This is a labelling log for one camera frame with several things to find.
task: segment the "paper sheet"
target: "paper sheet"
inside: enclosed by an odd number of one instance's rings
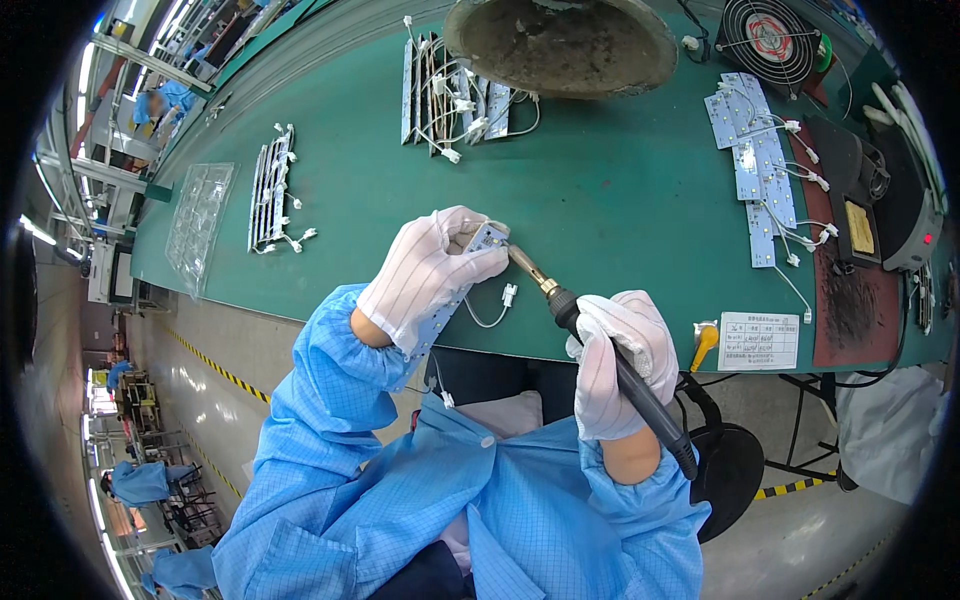
[[[800,315],[723,313],[718,371],[797,368]]]

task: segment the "soldering iron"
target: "soldering iron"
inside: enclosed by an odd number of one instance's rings
[[[507,247],[507,252],[517,266],[537,283],[540,291],[546,297],[550,306],[550,313],[553,314],[557,326],[566,329],[580,341],[580,334],[577,333],[577,317],[580,316],[577,296],[546,276],[518,246],[510,244]],[[669,413],[666,412],[666,409],[650,390],[650,386],[636,372],[616,343],[613,344],[613,348],[616,350],[616,384],[620,389],[620,394],[630,400],[643,420],[650,425],[650,429],[660,440],[660,443],[677,459],[684,477],[690,481],[696,479],[697,461],[693,455],[693,445],[690,443],[689,434],[684,432],[670,418]]]

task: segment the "white glove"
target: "white glove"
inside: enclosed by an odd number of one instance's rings
[[[616,385],[613,338],[624,356],[666,405],[673,398],[679,367],[673,339],[646,292],[621,292],[607,300],[577,299],[580,317],[566,353],[580,364],[573,411],[581,440],[618,440],[635,434],[646,422]]]
[[[357,299],[357,308],[386,332],[407,356],[417,344],[417,324],[453,298],[461,287],[503,273],[505,246],[464,253],[487,215],[465,206],[433,211],[403,226],[380,273]]]

